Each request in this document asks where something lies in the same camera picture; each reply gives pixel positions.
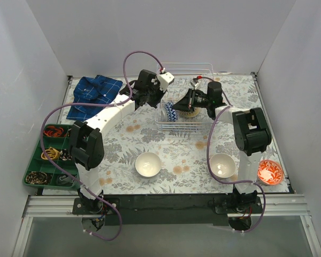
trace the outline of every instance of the glass panel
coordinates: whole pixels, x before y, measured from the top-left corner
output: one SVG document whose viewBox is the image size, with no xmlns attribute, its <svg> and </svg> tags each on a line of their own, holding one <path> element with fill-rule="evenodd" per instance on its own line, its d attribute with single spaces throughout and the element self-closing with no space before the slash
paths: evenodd
<svg viewBox="0 0 321 257">
<path fill-rule="evenodd" d="M 115 226 L 99 232 L 111 236 Z M 208 224 L 124 225 L 112 242 L 82 232 L 80 218 L 34 218 L 24 256 L 312 256 L 300 217 L 264 217 L 253 232 Z"/>
</svg>

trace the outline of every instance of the white bowl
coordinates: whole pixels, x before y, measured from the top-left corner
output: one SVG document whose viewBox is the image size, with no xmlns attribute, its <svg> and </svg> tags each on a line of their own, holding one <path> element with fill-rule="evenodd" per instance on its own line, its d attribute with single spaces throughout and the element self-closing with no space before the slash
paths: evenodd
<svg viewBox="0 0 321 257">
<path fill-rule="evenodd" d="M 235 173 L 235 162 L 228 154 L 216 154 L 210 159 L 212 172 L 219 178 L 229 178 Z"/>
<path fill-rule="evenodd" d="M 142 153 L 135 161 L 137 172 L 143 177 L 153 177 L 159 173 L 162 167 L 162 162 L 157 154 Z"/>
</svg>

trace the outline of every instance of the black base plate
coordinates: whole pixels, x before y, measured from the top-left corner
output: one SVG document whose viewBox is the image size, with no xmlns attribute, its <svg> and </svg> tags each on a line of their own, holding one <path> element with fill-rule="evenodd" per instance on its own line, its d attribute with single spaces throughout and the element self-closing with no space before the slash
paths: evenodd
<svg viewBox="0 0 321 257">
<path fill-rule="evenodd" d="M 237 213 L 226 208 L 231 195 L 226 194 L 161 194 L 161 195 L 108 195 L 104 199 L 115 203 L 124 224 L 213 224 L 228 226 L 228 213 Z M 252 205 L 252 213 L 261 213 L 259 197 Z M 92 215 L 76 198 L 74 215 Z M 109 211 L 105 225 L 118 225 L 118 216 Z"/>
</svg>

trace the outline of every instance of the green organizer tray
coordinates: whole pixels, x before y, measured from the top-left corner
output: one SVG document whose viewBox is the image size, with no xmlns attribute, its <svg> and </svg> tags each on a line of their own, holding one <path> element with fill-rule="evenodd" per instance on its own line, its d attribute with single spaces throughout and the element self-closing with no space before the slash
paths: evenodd
<svg viewBox="0 0 321 257">
<path fill-rule="evenodd" d="M 62 127 L 65 131 L 68 131 L 68 129 L 71 128 L 71 125 L 66 124 L 48 124 L 45 127 L 48 126 L 56 126 L 56 127 Z M 63 138 L 54 138 L 54 137 L 46 137 L 43 136 L 44 140 L 44 146 L 45 148 L 53 147 L 59 151 L 62 149 L 69 149 L 69 143 L 70 138 L 69 137 L 63 137 Z M 22 180 L 24 185 L 37 187 L 37 188 L 47 188 L 47 189 L 57 189 L 57 190 L 77 190 L 79 188 L 79 184 L 77 182 L 65 184 L 65 185 L 57 185 L 56 181 L 58 177 L 63 176 L 63 173 L 58 170 L 55 166 L 53 166 L 48 160 L 43 160 L 41 158 L 42 154 L 42 148 L 40 140 L 38 140 L 37 146 L 35 148 L 35 151 L 31 157 L 30 163 L 27 167 L 27 170 L 25 172 L 24 178 Z M 67 172 L 69 172 L 71 175 L 74 175 L 75 177 L 78 177 L 78 170 L 76 168 L 74 161 L 63 161 L 63 160 L 56 160 L 56 163 L 65 169 Z M 48 185 L 34 185 L 29 184 L 26 182 L 26 177 L 29 175 L 32 171 L 36 172 L 45 172 L 51 177 L 51 180 Z"/>
</svg>

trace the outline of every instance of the blue and white object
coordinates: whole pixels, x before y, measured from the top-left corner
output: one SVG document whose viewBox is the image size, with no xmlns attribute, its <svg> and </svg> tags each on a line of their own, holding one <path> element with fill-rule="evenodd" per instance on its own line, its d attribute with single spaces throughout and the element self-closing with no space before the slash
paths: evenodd
<svg viewBox="0 0 321 257">
<path fill-rule="evenodd" d="M 123 82 L 97 75 L 95 79 L 82 77 L 74 89 L 74 103 L 109 104 L 118 95 Z M 75 105 L 70 107 L 67 119 L 84 122 L 102 111 L 103 107 Z"/>
<path fill-rule="evenodd" d="M 176 110 L 172 109 L 172 106 L 172 102 L 168 102 L 164 106 L 168 122 L 175 122 L 178 119 L 177 112 Z"/>
</svg>

